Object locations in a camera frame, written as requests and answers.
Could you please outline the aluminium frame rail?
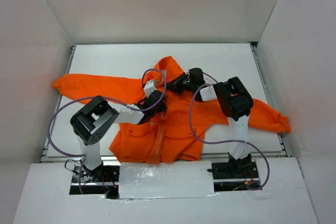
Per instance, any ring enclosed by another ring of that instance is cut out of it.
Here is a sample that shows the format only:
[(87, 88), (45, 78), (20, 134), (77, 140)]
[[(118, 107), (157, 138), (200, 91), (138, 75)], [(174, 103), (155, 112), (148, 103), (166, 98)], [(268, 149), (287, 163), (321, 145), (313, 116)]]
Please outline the aluminium frame rail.
[[(155, 80), (162, 89), (192, 68), (202, 69), (207, 83), (238, 77), (254, 98), (249, 150), (283, 153), (278, 135), (290, 131), (289, 120), (268, 105), (250, 44), (125, 44), (75, 48), (68, 73), (53, 84), (65, 109), (56, 118), (51, 135), (55, 146), (48, 149), (47, 157), (80, 153), (70, 119), (82, 104), (71, 100), (87, 103), (89, 96), (102, 95), (136, 103), (145, 97), (142, 86), (147, 81)], [(114, 124), (100, 142), (101, 155), (151, 164), (228, 153), (230, 129), (217, 101), (192, 102), (190, 91), (166, 90), (165, 95), (167, 110), (149, 122)]]

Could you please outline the white foil-wrapped block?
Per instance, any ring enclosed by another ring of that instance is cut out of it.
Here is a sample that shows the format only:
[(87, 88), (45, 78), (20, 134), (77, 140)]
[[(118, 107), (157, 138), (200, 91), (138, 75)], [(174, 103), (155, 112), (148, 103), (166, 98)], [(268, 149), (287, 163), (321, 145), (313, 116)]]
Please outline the white foil-wrapped block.
[(160, 163), (122, 163), (119, 198), (206, 198), (216, 195), (210, 161)]

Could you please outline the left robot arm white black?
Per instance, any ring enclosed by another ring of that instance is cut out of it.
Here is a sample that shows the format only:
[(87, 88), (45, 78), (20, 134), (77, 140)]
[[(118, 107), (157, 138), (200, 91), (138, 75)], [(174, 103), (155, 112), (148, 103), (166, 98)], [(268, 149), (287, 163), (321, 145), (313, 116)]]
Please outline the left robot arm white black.
[(104, 166), (99, 142), (113, 124), (141, 125), (166, 109), (166, 97), (159, 90), (152, 91), (136, 104), (113, 103), (101, 95), (89, 101), (70, 119), (84, 154), (81, 159), (84, 175), (93, 182), (103, 177)]

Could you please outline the orange zip-up jacket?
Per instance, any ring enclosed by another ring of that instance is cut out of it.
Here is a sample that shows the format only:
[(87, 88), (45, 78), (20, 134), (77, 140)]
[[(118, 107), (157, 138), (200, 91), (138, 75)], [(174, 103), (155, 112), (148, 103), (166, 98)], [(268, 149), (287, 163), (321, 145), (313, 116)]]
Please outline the orange zip-up jacket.
[[(62, 95), (75, 100), (101, 95), (125, 103), (136, 103), (145, 97), (141, 79), (98, 76), (90, 74), (66, 74), (57, 79), (52, 87)], [(165, 92), (167, 110), (156, 114), (142, 125), (121, 123), (109, 150), (120, 162), (171, 163), (177, 159), (199, 160), (206, 130), (214, 124), (228, 124), (220, 112), (219, 103), (194, 102), (192, 126), (189, 125), (189, 108), (192, 93)]]

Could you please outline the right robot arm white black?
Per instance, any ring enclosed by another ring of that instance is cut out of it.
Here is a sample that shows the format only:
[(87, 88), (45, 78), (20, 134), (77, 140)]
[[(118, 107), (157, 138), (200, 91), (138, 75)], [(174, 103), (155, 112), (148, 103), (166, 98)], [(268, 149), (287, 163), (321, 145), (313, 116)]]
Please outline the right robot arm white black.
[(238, 77), (228, 79), (226, 82), (208, 84), (204, 81), (205, 73), (200, 68), (193, 68), (166, 84), (168, 90), (181, 94), (183, 91), (193, 93), (189, 108), (189, 125), (192, 126), (192, 106), (196, 102), (217, 101), (220, 112), (228, 119), (230, 139), (216, 142), (207, 142), (196, 139), (203, 144), (228, 144), (227, 167), (209, 172), (220, 175), (230, 174), (233, 177), (241, 177), (250, 170), (252, 164), (250, 150), (248, 149), (248, 121), (251, 109), (254, 106), (253, 99)]

